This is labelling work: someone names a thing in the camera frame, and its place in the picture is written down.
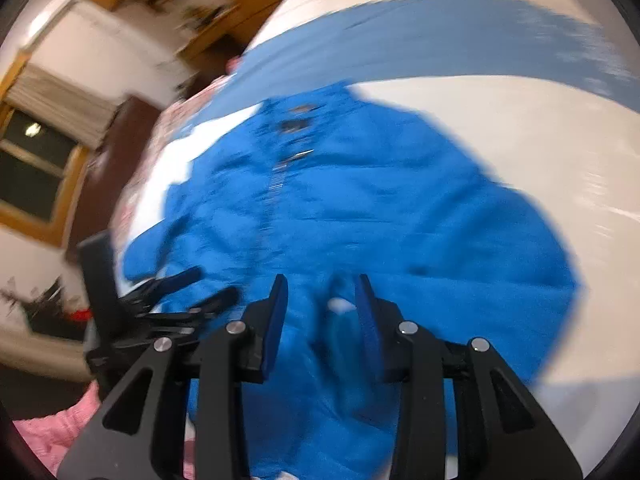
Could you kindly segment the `window with wooden frame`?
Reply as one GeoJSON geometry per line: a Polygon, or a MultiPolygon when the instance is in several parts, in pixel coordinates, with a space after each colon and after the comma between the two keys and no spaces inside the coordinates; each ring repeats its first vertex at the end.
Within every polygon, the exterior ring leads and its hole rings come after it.
{"type": "Polygon", "coordinates": [[[29,60],[19,53],[1,79],[1,225],[62,248],[90,151],[8,102],[29,60]]]}

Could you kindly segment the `blue puffer jacket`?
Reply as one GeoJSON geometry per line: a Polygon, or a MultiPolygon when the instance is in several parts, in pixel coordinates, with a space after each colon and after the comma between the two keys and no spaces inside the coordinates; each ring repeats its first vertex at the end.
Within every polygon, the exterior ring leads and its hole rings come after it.
{"type": "Polygon", "coordinates": [[[399,392],[364,354],[355,289],[442,339],[490,340],[524,382],[570,314],[577,284],[554,232],[422,116],[344,84],[200,116],[163,152],[122,260],[130,282],[199,266],[182,311],[238,286],[290,298],[276,365],[243,392],[250,471],[262,479],[369,479],[392,454],[399,392]]]}

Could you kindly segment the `pink fuzzy sleeve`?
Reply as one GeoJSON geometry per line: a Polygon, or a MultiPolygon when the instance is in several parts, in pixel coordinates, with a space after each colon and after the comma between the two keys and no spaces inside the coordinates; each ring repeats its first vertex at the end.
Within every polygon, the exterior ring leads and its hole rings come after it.
{"type": "Polygon", "coordinates": [[[14,426],[40,462],[55,474],[78,434],[99,407],[98,385],[92,382],[81,399],[67,410],[16,420],[14,426]]]}

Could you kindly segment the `pink floral quilt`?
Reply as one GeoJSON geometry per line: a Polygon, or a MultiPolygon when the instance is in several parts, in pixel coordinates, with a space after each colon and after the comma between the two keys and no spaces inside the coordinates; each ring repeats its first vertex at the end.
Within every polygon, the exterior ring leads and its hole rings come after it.
{"type": "Polygon", "coordinates": [[[166,148],[174,135],[183,128],[190,119],[212,99],[224,86],[227,79],[238,69],[241,57],[235,56],[226,65],[226,72],[208,84],[197,84],[196,90],[189,90],[186,95],[178,99],[160,114],[155,123],[150,140],[142,152],[141,162],[119,196],[114,214],[110,222],[112,244],[116,261],[122,260],[126,250],[127,237],[142,191],[151,175],[153,166],[160,153],[166,148]]]}

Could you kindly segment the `dark brown headboard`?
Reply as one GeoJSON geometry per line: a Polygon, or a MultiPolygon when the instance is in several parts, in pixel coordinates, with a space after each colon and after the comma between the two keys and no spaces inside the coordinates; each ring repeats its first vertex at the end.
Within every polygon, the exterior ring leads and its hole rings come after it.
{"type": "Polygon", "coordinates": [[[80,242],[110,225],[159,117],[160,109],[138,96],[127,96],[118,108],[87,166],[64,254],[68,263],[77,263],[80,242]]]}

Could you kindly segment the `beige roman blind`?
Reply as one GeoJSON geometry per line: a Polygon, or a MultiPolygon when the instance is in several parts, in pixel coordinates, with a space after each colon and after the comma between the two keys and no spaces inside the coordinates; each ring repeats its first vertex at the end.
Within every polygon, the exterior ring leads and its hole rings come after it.
{"type": "Polygon", "coordinates": [[[90,150],[102,144],[118,109],[116,103],[32,64],[17,76],[6,102],[90,150]]]}

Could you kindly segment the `blue and white bedsheet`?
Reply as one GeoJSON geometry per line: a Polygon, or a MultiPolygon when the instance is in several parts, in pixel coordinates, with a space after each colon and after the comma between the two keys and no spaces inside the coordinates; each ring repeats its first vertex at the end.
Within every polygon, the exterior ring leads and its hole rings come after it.
{"type": "Polygon", "coordinates": [[[639,79],[579,0],[284,0],[238,71],[177,132],[134,210],[270,96],[347,80],[436,122],[526,193],[582,285],[537,386],[590,479],[639,474],[639,79]]]}

